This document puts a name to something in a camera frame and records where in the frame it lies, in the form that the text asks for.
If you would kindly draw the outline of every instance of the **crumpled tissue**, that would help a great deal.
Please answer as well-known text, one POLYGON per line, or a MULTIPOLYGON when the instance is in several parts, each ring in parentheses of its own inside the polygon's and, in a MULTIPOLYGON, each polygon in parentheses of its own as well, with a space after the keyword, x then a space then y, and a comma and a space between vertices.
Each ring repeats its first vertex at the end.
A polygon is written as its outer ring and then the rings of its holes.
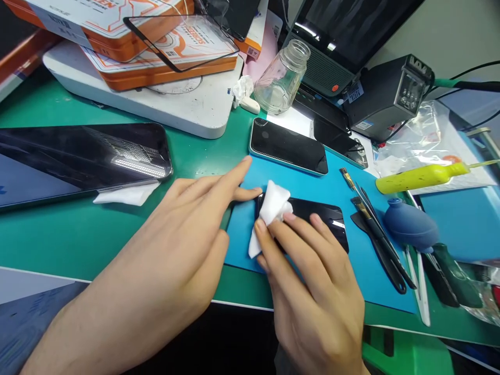
MULTIPOLYGON (((290 192, 287 189, 278 186, 273 181, 269 180, 267 183, 266 196, 262 202, 262 208, 259 212, 259 218, 261 218, 267 226, 270 225, 275 219, 283 221, 284 213, 293 212, 292 205, 288 202, 290 196, 290 192)), ((255 234, 255 229, 252 229, 248 255, 250 255, 250 258, 253 259, 261 252, 262 249, 260 248, 259 240, 255 234)))
POLYGON ((242 76, 231 90, 234 95, 233 107, 236 109, 241 101, 250 97, 254 91, 254 83, 250 76, 242 76))
POLYGON ((146 185, 103 191, 94 199, 94 203, 125 203, 133 206, 142 206, 151 193, 159 186, 160 183, 157 180, 153 180, 146 185))

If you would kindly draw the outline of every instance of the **green tool handle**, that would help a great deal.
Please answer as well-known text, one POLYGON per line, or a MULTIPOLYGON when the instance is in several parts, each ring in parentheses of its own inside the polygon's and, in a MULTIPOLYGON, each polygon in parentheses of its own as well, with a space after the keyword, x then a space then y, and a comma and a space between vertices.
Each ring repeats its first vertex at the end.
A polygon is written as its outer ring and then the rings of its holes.
POLYGON ((471 308, 483 307, 478 290, 470 282, 457 262, 451 257, 445 244, 437 243, 433 247, 434 257, 441 267, 458 303, 471 308))

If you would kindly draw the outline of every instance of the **right hand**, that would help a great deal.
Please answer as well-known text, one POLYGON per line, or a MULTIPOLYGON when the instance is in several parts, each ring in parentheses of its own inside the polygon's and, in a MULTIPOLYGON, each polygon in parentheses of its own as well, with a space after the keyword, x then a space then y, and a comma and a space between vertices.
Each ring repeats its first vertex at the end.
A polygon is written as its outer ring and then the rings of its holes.
POLYGON ((293 214, 266 228, 255 223, 280 344, 303 374, 368 374, 361 359, 365 301, 349 257, 320 217, 293 214), (274 242, 299 269, 300 280, 274 242))

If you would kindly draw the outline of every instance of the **desk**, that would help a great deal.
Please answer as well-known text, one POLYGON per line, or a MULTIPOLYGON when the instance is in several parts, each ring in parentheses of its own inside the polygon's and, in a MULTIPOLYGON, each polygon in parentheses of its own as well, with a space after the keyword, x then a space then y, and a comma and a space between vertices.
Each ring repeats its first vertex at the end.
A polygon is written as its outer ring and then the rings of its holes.
MULTIPOLYGON (((226 133, 205 140, 166 128, 174 178, 223 174, 245 156, 253 115, 238 108, 226 133)), ((45 69, 39 69, 0 104, 0 127, 57 126, 143 122, 115 109, 100 109, 68 93, 45 69)), ((163 198, 163 183, 143 207, 94 205, 84 198, 0 215, 0 267, 92 281, 116 256, 163 198)), ((222 222, 228 224, 228 211, 222 222)), ((429 286, 430 328, 418 315, 367 303, 365 323, 456 340, 500 346, 500 328, 483 323, 463 309, 441 305, 429 286)), ((224 266, 216 301, 272 308, 265 276, 224 266)))

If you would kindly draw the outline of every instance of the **yellow glue bottle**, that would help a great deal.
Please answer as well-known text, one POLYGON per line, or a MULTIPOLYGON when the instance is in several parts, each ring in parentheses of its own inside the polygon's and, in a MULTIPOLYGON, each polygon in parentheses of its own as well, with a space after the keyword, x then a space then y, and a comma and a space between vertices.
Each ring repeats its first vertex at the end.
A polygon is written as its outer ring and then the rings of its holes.
POLYGON ((393 194, 406 190, 426 188, 447 183, 453 176, 467 174, 471 168, 482 167, 498 163, 500 160, 490 160, 484 163, 466 165, 464 163, 455 163, 443 167, 440 165, 429 165, 406 172, 393 174, 379 178, 375 181, 377 189, 382 194, 393 194))

